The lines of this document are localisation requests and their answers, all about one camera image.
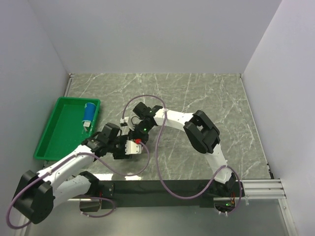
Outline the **blue green crocodile towel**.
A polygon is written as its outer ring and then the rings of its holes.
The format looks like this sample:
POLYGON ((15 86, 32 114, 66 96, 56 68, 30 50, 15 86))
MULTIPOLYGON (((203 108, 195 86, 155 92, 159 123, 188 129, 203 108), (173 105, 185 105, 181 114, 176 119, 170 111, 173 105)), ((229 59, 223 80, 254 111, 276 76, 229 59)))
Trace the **blue green crocodile towel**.
POLYGON ((95 111, 96 105, 94 103, 88 102, 85 104, 84 115, 82 119, 82 125, 85 131, 89 131, 94 119, 95 111))

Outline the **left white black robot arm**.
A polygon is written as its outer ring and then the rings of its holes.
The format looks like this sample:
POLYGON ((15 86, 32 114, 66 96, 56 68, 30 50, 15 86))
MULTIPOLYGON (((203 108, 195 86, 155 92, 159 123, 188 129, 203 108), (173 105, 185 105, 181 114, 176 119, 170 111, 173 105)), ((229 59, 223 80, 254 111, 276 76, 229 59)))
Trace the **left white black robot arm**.
POLYGON ((31 223, 38 224, 55 207, 71 198, 86 195, 101 200, 105 191, 94 174, 83 171, 74 178, 71 176, 107 153, 115 158, 129 157, 132 144, 129 136, 121 134, 117 125, 108 123, 102 131, 86 138, 74 151, 55 164, 36 173, 27 171, 20 178, 9 205, 7 224, 10 224, 12 208, 31 223))

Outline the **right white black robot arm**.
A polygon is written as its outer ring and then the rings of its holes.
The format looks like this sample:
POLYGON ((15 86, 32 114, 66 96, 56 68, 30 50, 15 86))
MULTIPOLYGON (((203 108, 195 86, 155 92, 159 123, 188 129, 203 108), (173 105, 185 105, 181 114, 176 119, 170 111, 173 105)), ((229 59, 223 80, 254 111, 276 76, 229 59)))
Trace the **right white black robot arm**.
POLYGON ((167 126, 184 131, 192 147, 204 154, 212 171, 217 172, 214 177, 217 192, 222 196, 228 196, 233 192, 236 175, 227 167, 220 169, 227 164, 221 149, 220 131, 203 111, 182 113, 158 105, 150 108, 140 102, 133 112, 140 119, 139 123, 135 124, 131 117, 121 119, 121 125, 129 127, 131 139, 148 140, 149 131, 155 126, 167 126))

